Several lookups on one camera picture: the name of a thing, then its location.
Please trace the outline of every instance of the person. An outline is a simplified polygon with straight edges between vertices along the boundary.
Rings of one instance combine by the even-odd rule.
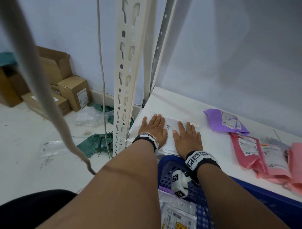
[[[140,133],[152,134],[162,147],[165,119],[143,118]],[[177,153],[203,150],[194,125],[178,123],[173,131]],[[197,177],[216,228],[288,228],[274,213],[218,166],[204,163]],[[153,144],[137,140],[105,164],[83,191],[38,228],[161,228],[157,160]]]

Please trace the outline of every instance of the forearm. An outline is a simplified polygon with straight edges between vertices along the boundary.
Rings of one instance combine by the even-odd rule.
[[[197,176],[216,228],[288,228],[218,167],[204,164]]]
[[[160,228],[157,161],[138,140],[110,160],[43,228]]]

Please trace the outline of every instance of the person's left hand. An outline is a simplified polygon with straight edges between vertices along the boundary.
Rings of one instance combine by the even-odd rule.
[[[147,117],[145,116],[143,118],[142,125],[140,127],[140,130],[138,131],[138,135],[141,133],[150,133],[152,134],[157,142],[158,142],[158,149],[160,149],[167,141],[168,138],[168,132],[166,129],[164,129],[165,125],[165,118],[162,117],[161,114],[153,115],[150,122],[147,124]]]

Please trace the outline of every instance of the pink package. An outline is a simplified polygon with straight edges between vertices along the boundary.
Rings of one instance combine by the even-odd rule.
[[[291,173],[284,152],[279,147],[261,144],[260,156],[264,162],[265,172],[257,172],[257,178],[263,178],[277,184],[284,184],[291,180]]]
[[[302,195],[302,143],[292,143],[288,150],[288,164],[291,171],[291,181],[286,185]]]
[[[239,164],[246,169],[253,169],[259,173],[265,173],[260,143],[257,138],[240,136],[237,133],[230,133],[235,154]]]

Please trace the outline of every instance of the person's right arm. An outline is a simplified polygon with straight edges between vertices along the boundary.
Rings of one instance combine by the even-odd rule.
[[[178,123],[180,136],[173,131],[177,153],[184,160],[193,150],[203,150],[201,135],[187,123],[187,131]],[[216,228],[288,228],[265,205],[212,164],[198,168],[202,186]]]

